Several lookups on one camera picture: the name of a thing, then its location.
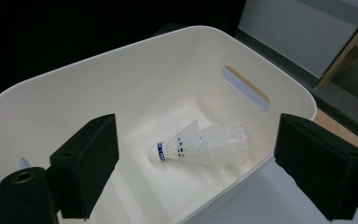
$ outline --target gray wall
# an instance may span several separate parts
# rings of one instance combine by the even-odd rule
[[[248,0],[239,29],[320,78],[358,29],[358,0]]]

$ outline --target white feathers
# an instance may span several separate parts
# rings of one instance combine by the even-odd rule
[[[244,131],[238,122],[228,126],[214,123],[199,130],[194,120],[168,141],[150,148],[150,159],[174,159],[217,166],[244,165],[248,149]]]

